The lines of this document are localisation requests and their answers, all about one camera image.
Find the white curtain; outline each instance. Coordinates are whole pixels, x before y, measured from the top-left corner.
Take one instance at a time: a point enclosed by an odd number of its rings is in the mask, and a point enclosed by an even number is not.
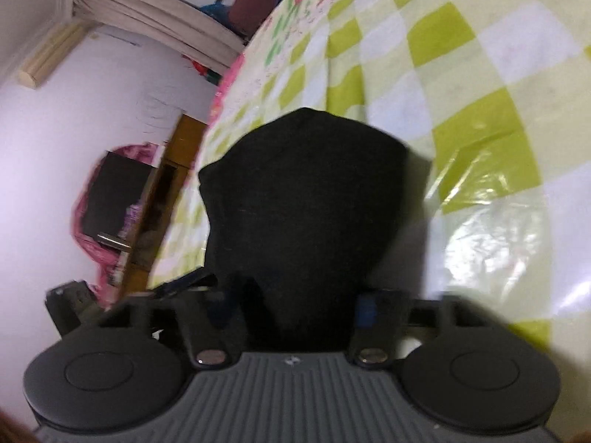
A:
[[[74,14],[146,35],[220,74],[244,48],[238,36],[180,0],[74,0]]]

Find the wooden cabinet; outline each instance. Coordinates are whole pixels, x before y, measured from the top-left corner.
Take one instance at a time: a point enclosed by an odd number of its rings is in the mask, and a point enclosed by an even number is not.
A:
[[[123,270],[119,297],[143,291],[166,235],[174,204],[200,148],[207,125],[182,115],[142,196],[142,214],[129,237],[131,250]],[[149,246],[142,240],[149,239]]]

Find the green and white checkered sheet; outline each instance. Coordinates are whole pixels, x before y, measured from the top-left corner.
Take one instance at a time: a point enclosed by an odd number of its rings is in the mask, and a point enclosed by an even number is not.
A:
[[[299,107],[432,160],[415,212],[429,220],[425,293],[474,298],[563,355],[567,387],[591,383],[591,0],[284,0],[213,109],[197,169]],[[155,285],[203,262],[198,187],[193,174]],[[555,429],[590,399],[571,391]]]

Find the red object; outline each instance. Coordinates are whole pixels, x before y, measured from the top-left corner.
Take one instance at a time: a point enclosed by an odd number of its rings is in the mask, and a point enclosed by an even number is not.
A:
[[[193,68],[196,69],[201,76],[208,74],[208,68],[206,66],[203,66],[201,63],[197,63],[195,60],[190,59],[187,55],[183,55],[182,57],[188,59],[193,65]]]

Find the metal screw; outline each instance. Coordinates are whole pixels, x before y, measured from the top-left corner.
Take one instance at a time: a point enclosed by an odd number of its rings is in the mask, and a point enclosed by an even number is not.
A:
[[[388,353],[381,348],[365,348],[359,352],[357,358],[364,364],[380,364],[388,360]]]
[[[197,353],[197,362],[207,366],[221,365],[225,363],[226,357],[223,350],[203,350]]]

